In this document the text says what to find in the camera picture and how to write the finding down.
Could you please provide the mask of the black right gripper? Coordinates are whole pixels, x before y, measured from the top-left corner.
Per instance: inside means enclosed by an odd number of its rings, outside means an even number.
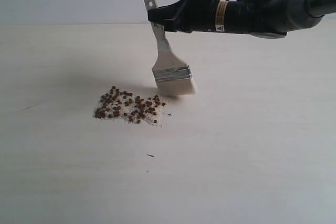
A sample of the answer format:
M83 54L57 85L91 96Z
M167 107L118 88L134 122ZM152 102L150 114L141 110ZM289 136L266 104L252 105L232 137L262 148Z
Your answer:
M171 5L147 11L150 22L162 25L168 32L216 32L215 14L220 0L179 0Z

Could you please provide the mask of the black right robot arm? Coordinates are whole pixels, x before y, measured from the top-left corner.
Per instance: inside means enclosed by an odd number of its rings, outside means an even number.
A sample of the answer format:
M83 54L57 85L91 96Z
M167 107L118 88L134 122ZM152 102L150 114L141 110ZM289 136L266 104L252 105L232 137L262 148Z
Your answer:
M227 33L284 38L335 13L335 0L180 0L148 10L164 31Z

